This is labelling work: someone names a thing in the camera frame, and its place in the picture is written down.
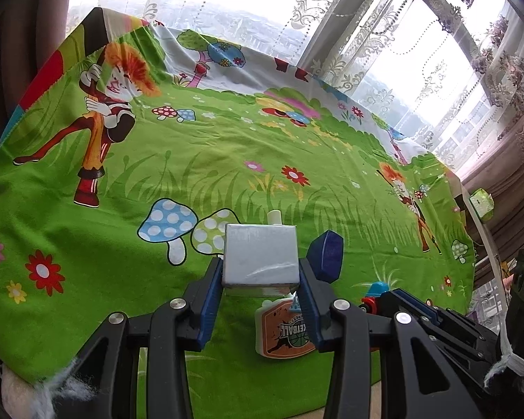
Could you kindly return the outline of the person right hand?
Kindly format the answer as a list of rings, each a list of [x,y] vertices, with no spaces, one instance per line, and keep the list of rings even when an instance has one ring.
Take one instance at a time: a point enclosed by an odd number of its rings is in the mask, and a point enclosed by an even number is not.
[[[511,289],[511,286],[512,286],[512,283],[513,283],[513,277],[514,277],[514,275],[511,274],[508,277],[504,278],[503,285],[504,285],[504,289],[506,291],[509,291]]]

